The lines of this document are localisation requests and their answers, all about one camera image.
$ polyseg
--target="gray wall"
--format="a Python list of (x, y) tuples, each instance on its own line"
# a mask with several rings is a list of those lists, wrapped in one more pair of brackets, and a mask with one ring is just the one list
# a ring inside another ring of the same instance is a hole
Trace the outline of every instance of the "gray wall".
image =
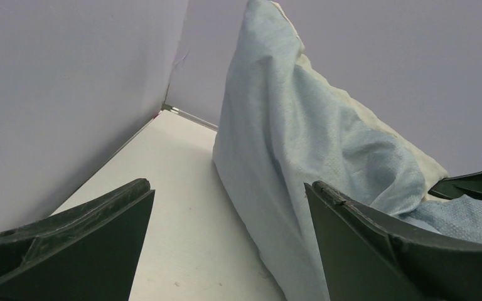
[[(482, 168), (482, 1), (278, 2), (330, 84), (451, 174)], [(169, 104), (218, 122), (245, 3), (190, 1)]]
[(187, 0), (0, 0), (0, 231), (50, 214), (158, 112)]

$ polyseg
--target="gray backdrop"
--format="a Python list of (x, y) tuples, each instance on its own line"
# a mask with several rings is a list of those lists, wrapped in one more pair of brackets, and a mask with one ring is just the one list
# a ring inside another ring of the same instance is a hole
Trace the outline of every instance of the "gray backdrop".
[(187, 0), (0, 0), (0, 231), (50, 214), (164, 100)]
[[(482, 1), (278, 2), (330, 84), (452, 175), (482, 169)], [(245, 3), (190, 1), (169, 104), (217, 124)]]

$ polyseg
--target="white table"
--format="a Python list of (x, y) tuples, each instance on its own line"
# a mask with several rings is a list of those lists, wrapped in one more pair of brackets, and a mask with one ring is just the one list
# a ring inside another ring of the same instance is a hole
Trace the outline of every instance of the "white table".
[(149, 180), (156, 197), (130, 300), (283, 300), (219, 180), (214, 141), (163, 111), (55, 211)]

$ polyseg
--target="blue fabric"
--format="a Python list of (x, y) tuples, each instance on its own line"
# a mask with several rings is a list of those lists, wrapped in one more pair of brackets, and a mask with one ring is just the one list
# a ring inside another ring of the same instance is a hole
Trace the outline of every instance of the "blue fabric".
[[(220, 179), (287, 299), (329, 300), (304, 182), (322, 180), (422, 228), (482, 241), (482, 229), (471, 229), (482, 221), (482, 202), (422, 203), (426, 179), (442, 174), (426, 174), (420, 164), (427, 158), (366, 123), (302, 52), (277, 6), (249, 1), (213, 151)], [(474, 219), (464, 221), (469, 215)]]

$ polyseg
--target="folded cloth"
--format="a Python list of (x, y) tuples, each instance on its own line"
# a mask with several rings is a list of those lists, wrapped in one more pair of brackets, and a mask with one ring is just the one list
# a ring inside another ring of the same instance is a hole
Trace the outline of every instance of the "folded cloth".
[[(249, 0), (213, 160), (287, 299), (318, 301), (329, 294), (303, 183), (322, 180), (363, 204), (438, 231), (425, 216), (431, 203), (442, 203), (427, 192), (447, 172), (330, 86), (303, 52), (278, 4)], [(421, 214), (409, 215), (421, 204)]]

